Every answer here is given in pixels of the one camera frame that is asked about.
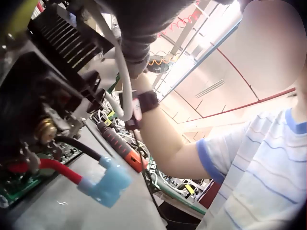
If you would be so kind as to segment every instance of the blue crimp terminal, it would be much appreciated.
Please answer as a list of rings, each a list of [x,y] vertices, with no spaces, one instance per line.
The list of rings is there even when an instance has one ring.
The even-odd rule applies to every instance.
[[[126,169],[117,164],[114,159],[102,156],[99,164],[106,168],[102,179],[97,184],[93,184],[83,177],[78,184],[78,189],[102,205],[111,208],[122,192],[131,184],[132,178]]]

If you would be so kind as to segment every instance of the striped t-shirt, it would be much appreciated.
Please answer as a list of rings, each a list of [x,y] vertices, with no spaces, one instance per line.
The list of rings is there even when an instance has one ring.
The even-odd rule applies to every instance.
[[[306,202],[306,138],[306,122],[288,109],[197,141],[204,168],[222,184],[197,230],[274,230],[291,221]]]

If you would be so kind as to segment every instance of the electric screwdriver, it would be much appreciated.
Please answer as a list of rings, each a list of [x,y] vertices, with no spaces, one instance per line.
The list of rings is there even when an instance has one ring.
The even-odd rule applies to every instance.
[[[125,140],[123,140],[113,129],[106,126],[105,123],[100,122],[98,130],[102,137],[111,145],[111,147],[137,172],[142,172],[141,155],[132,149]],[[148,162],[143,158],[144,168],[147,167]]]

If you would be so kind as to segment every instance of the yellow label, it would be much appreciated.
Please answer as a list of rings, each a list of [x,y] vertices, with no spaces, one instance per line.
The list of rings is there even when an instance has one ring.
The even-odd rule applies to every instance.
[[[109,114],[108,114],[108,117],[111,117],[111,116],[113,116],[115,114],[115,112],[114,111],[111,111]]]
[[[185,185],[185,187],[187,188],[187,190],[189,191],[189,193],[193,194],[195,193],[194,190],[192,189],[192,187],[190,185]]]
[[[112,123],[112,121],[110,121],[109,119],[107,119],[104,123],[105,123],[107,126],[109,126],[109,125]]]

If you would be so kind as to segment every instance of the green circuit board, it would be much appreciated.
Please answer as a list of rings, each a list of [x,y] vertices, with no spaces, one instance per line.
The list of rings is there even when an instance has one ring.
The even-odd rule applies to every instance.
[[[62,164],[68,164],[70,161],[82,154],[82,152],[68,144],[61,144],[63,149]],[[49,152],[37,154],[39,158],[53,159]],[[36,175],[27,176],[24,174],[12,174],[6,180],[0,181],[0,208],[8,208],[30,190],[35,188],[41,182],[49,178],[54,173],[52,169],[42,169]]]

